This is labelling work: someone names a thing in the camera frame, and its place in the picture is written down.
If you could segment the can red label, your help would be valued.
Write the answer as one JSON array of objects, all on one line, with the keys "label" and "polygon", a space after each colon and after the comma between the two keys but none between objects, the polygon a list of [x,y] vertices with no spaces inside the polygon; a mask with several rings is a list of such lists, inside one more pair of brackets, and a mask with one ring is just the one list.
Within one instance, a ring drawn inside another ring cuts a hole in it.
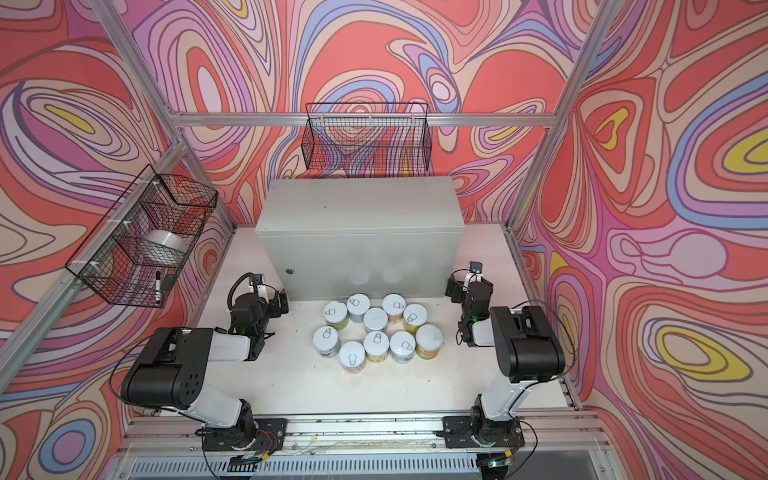
[{"label": "can red label", "polygon": [[320,356],[332,358],[341,348],[339,332],[331,326],[322,326],[314,332],[312,344]]}]

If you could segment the can green yellow label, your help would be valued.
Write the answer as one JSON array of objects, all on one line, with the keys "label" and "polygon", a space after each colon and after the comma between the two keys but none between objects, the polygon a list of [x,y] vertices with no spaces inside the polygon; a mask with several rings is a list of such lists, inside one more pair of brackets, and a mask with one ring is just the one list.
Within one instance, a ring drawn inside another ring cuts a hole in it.
[{"label": "can green yellow label", "polygon": [[348,309],[344,302],[330,301],[323,308],[325,323],[337,331],[345,329],[349,323]]}]

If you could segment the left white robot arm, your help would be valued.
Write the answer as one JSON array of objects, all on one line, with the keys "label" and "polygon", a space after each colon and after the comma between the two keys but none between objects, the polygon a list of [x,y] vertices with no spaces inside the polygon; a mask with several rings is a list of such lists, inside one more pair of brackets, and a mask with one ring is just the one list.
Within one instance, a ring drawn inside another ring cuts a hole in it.
[{"label": "left white robot arm", "polygon": [[177,413],[202,424],[206,451],[245,450],[259,435],[250,403],[206,380],[212,363],[249,363],[261,355],[272,319],[289,312],[288,295],[261,274],[241,275],[228,291],[230,324],[222,328],[164,327],[147,340],[120,389],[123,403]]}]

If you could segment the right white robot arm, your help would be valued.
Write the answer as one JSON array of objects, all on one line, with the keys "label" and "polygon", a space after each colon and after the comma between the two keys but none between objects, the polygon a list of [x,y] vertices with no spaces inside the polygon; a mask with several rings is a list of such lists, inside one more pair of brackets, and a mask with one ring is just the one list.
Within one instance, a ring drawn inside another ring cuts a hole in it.
[{"label": "right white robot arm", "polygon": [[565,353],[540,304],[493,306],[493,284],[470,275],[447,280],[445,295],[461,306],[456,343],[495,352],[498,373],[469,415],[470,435],[495,442],[515,429],[515,413],[534,387],[560,378]]}]

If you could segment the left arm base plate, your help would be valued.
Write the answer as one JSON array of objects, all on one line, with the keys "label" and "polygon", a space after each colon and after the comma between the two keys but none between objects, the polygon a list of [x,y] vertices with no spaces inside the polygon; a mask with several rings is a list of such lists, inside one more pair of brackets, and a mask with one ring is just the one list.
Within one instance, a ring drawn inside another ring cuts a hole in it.
[{"label": "left arm base plate", "polygon": [[201,438],[205,452],[274,453],[283,448],[287,426],[286,418],[257,418],[251,425],[201,427],[195,434]]}]

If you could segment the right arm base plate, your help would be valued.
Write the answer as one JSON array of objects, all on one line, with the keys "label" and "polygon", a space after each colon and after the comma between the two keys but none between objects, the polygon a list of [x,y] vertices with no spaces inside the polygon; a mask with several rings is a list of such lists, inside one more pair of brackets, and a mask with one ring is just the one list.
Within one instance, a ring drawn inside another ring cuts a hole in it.
[{"label": "right arm base plate", "polygon": [[526,441],[518,420],[491,421],[484,418],[445,416],[442,429],[435,432],[449,449],[506,448],[517,451]]}]

